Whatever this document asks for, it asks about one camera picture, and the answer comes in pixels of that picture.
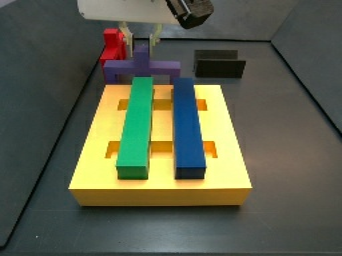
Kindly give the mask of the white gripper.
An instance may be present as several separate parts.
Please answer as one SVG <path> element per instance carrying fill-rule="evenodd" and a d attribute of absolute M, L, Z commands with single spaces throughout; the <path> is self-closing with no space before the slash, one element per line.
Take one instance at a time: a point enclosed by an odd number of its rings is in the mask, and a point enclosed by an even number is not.
<path fill-rule="evenodd" d="M 125 35 L 130 57 L 134 56 L 134 33 L 127 22 L 178 23 L 165 0 L 78 0 L 78 9 L 86 19 L 119 21 L 119 29 Z M 150 53 L 154 53 L 154 47 L 161 42 L 162 24 L 154 25 L 154 31 L 150 34 Z"/>

